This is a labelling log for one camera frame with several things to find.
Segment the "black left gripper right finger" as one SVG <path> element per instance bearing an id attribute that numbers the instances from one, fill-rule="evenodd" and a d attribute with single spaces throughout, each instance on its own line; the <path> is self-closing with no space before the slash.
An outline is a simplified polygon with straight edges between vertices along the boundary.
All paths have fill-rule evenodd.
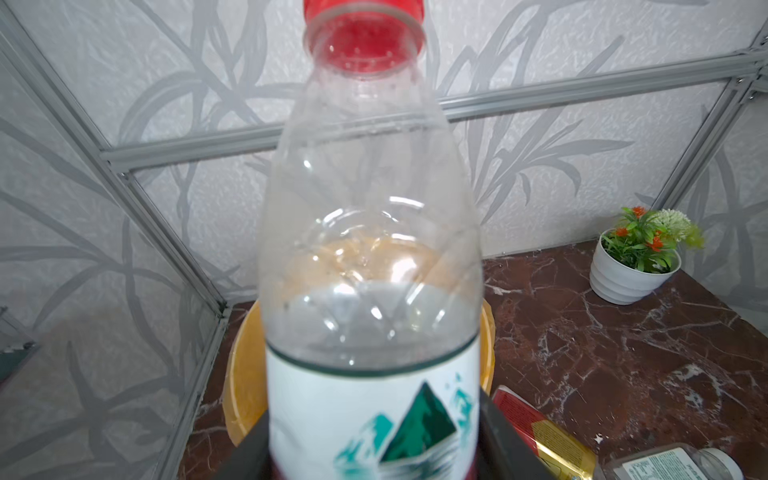
<path id="1" fill-rule="evenodd" d="M 490 397 L 480 391 L 478 478 L 551 480 L 554 476 L 533 453 Z"/>

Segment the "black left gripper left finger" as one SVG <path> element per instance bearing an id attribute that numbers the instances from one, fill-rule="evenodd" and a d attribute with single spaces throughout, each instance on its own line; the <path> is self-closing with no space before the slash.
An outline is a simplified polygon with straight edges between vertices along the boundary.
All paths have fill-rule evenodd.
<path id="1" fill-rule="evenodd" d="M 214 480 L 262 480 L 270 478 L 269 411 L 266 411 L 220 465 Z"/>

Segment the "red label bottle red cap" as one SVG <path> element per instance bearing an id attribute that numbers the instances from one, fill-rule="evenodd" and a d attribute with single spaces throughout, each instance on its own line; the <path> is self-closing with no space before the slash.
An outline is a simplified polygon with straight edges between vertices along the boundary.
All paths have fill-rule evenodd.
<path id="1" fill-rule="evenodd" d="M 479 428 L 480 228 L 418 66 L 420 1 L 307 1 L 313 62 L 258 246 L 269 449 L 286 479 L 465 479 Z"/>

